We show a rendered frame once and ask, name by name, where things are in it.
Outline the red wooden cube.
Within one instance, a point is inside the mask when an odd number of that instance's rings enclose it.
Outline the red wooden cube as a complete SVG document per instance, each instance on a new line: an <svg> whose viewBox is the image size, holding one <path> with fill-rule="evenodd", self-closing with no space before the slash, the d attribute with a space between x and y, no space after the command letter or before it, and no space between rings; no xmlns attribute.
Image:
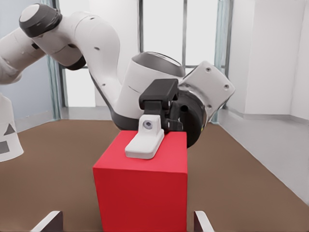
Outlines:
<svg viewBox="0 0 309 232"><path fill-rule="evenodd" d="M120 132L93 166L103 232L186 232L186 133L166 134L144 160L125 155L135 135Z"/></svg>

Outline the silver frame post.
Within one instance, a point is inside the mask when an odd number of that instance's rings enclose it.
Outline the silver frame post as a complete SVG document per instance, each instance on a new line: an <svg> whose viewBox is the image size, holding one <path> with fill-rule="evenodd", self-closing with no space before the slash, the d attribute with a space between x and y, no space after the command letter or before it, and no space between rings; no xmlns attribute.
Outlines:
<svg viewBox="0 0 309 232"><path fill-rule="evenodd" d="M47 56L49 82L51 88L51 100L52 100L52 112L53 120L57 121L61 119L60 99L59 99L59 71L58 63L50 56Z"/></svg>
<svg viewBox="0 0 309 232"><path fill-rule="evenodd" d="M229 71L234 0L217 0L214 66L225 76Z"/></svg>

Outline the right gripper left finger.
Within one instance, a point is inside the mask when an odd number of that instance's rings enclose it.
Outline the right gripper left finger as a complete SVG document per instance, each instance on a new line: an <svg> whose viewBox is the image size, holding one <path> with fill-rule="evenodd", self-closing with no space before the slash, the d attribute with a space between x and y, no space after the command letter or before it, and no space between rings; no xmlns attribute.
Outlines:
<svg viewBox="0 0 309 232"><path fill-rule="evenodd" d="M33 229L31 229L30 232L64 232L63 212L50 212Z"/></svg>

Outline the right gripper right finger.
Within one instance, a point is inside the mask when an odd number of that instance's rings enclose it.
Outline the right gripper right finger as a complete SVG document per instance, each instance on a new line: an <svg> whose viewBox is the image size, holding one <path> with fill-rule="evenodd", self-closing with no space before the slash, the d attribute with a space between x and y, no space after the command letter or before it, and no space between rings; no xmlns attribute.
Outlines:
<svg viewBox="0 0 309 232"><path fill-rule="evenodd" d="M194 232L213 232L213 227L204 211L194 211Z"/></svg>

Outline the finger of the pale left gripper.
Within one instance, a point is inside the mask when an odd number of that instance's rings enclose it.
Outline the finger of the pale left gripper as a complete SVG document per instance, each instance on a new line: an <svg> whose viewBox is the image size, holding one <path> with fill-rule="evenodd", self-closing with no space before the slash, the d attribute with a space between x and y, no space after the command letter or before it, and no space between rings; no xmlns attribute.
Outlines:
<svg viewBox="0 0 309 232"><path fill-rule="evenodd" d="M145 101L143 106L138 132L125 147L125 154L129 158L149 160L155 156L164 138L161 126L163 109L160 101Z"/></svg>

